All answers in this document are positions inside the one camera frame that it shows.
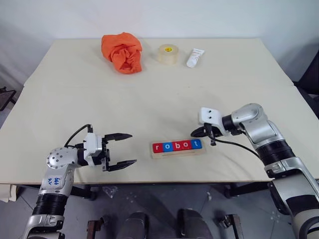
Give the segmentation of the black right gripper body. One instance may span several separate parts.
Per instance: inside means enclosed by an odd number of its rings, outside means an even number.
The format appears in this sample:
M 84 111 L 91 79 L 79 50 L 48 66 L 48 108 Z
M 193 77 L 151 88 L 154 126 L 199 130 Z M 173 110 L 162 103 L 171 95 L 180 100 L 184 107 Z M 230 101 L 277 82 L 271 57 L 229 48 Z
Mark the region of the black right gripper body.
M 205 135 L 210 138 L 210 145 L 215 146 L 216 138 L 222 136 L 221 131 L 217 127 L 214 127 L 209 123 L 204 123 L 203 127 Z

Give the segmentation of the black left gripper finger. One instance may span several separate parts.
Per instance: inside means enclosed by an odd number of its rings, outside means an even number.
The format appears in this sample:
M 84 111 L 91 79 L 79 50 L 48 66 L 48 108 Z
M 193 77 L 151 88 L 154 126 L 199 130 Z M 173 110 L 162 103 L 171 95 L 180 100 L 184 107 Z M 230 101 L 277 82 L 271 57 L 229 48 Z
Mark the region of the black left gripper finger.
M 133 137 L 131 134 L 127 134 L 127 133 L 112 133 L 112 134 L 106 134 L 104 136 L 104 142 L 109 142 L 111 140 L 114 141 L 119 141 L 119 140 L 124 140 L 127 138 L 131 138 Z
M 124 169 L 124 168 L 129 167 L 130 165 L 136 163 L 136 161 L 137 160 L 125 160 L 125 161 L 118 162 L 115 165 L 109 165 L 108 172 Z

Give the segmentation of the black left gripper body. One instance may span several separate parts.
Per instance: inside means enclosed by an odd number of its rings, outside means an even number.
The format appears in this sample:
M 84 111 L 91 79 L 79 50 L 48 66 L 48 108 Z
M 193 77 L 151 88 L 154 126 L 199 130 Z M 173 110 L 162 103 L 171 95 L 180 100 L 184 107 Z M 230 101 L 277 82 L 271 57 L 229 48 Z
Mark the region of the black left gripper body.
M 110 151 L 107 148 L 108 142 L 109 142 L 109 136 L 105 135 L 102 138 L 102 154 L 103 154 L 103 156 L 101 159 L 101 163 L 102 163 L 102 170 L 110 172 L 111 171 L 110 164 L 109 164 L 110 163 Z

